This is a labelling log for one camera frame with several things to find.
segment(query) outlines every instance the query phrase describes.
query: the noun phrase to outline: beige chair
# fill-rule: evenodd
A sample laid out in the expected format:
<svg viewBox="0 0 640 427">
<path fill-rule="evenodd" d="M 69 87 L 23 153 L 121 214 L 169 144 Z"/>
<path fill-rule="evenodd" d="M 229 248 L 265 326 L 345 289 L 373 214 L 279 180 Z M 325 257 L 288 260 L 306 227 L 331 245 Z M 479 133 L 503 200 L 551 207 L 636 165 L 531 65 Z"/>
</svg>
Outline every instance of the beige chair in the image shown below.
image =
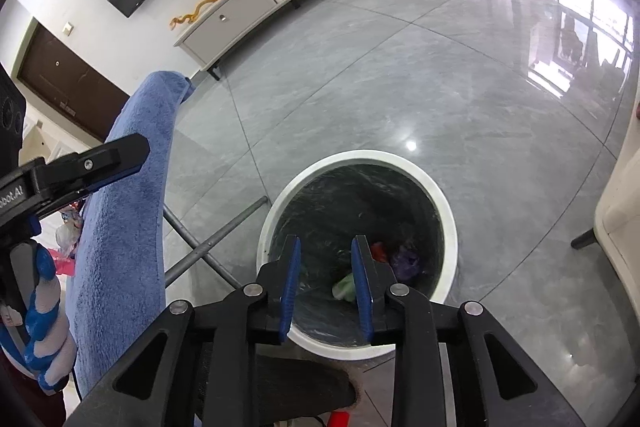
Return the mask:
<svg viewBox="0 0 640 427">
<path fill-rule="evenodd" d="M 636 103 L 640 101 L 640 87 Z M 618 273 L 640 320 L 640 120 L 634 110 L 611 178 L 596 206 L 593 229 L 571 246 L 598 242 Z"/>
</svg>

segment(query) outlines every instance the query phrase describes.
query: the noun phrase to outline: triangular cutout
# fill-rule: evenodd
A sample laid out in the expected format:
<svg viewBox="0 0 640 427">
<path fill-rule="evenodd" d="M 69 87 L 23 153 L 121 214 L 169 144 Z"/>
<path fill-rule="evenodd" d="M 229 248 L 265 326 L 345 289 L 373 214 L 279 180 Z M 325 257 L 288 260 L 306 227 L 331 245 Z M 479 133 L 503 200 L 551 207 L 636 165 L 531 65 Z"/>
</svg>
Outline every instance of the triangular cutout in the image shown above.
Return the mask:
<svg viewBox="0 0 640 427">
<path fill-rule="evenodd" d="M 502 343 L 492 334 L 484 336 L 489 358 L 494 367 L 495 380 L 498 391 L 504 400 L 510 400 L 533 393 L 537 389 L 536 383 L 524 372 L 524 369 L 511 356 Z"/>
<path fill-rule="evenodd" d="M 167 336 L 159 333 L 147 344 L 136 360 L 118 377 L 113 388 L 118 393 L 128 394 L 140 400 L 151 396 L 156 381 L 156 373 L 162 359 Z"/>
</svg>

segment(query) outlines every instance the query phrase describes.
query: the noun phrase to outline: blue towel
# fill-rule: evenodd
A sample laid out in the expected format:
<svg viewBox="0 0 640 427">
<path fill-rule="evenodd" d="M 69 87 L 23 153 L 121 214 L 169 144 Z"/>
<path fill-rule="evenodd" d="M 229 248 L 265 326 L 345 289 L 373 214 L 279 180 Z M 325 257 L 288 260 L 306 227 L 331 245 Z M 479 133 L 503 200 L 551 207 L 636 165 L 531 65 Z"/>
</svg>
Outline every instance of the blue towel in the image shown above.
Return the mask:
<svg viewBox="0 0 640 427">
<path fill-rule="evenodd" d="M 66 314 L 78 344 L 85 396 L 165 308 L 162 203 L 180 103 L 193 93 L 176 72 L 149 75 L 125 104 L 107 141 L 140 133 L 151 152 L 139 173 L 90 196 L 69 278 Z"/>
</svg>

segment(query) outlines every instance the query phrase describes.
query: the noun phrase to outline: black trash bag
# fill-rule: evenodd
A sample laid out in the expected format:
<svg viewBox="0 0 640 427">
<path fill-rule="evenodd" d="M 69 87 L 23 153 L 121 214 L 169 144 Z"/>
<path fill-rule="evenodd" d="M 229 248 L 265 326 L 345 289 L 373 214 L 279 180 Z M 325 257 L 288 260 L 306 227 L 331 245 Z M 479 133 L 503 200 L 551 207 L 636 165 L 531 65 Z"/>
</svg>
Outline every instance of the black trash bag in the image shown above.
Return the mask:
<svg viewBox="0 0 640 427">
<path fill-rule="evenodd" d="M 311 180 L 277 222 L 270 261 L 290 233 L 302 242 L 293 321 L 310 337 L 333 346 L 367 345 L 356 304 L 338 301 L 331 292 L 351 272 L 354 236 L 365 234 L 369 245 L 382 241 L 388 254 L 410 245 L 422 269 L 410 285 L 426 296 L 442 269 L 444 241 L 434 205 L 414 181 L 384 166 L 342 166 Z"/>
</svg>

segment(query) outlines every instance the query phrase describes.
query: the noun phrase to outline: gray tile floor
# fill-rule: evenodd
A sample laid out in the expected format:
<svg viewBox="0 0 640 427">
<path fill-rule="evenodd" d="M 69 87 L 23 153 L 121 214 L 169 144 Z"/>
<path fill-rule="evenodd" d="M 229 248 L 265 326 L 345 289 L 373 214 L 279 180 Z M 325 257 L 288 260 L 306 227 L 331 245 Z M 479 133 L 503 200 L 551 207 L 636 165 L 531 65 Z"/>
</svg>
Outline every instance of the gray tile floor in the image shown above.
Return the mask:
<svg viewBox="0 0 640 427">
<path fill-rule="evenodd" d="M 636 0 L 302 0 L 183 105 L 166 201 L 204 239 L 324 156 L 408 158 L 458 226 L 448 302 L 481 300 L 586 424 L 606 425 L 633 388 L 640 330 L 603 251 L 569 241 L 590 228 L 622 145 L 637 11 Z M 242 282 L 267 211 L 213 250 Z M 169 265 L 188 247 L 165 234 Z M 226 292 L 201 261 L 168 299 Z M 362 365 L 352 425 L 390 422 L 389 358 Z"/>
</svg>

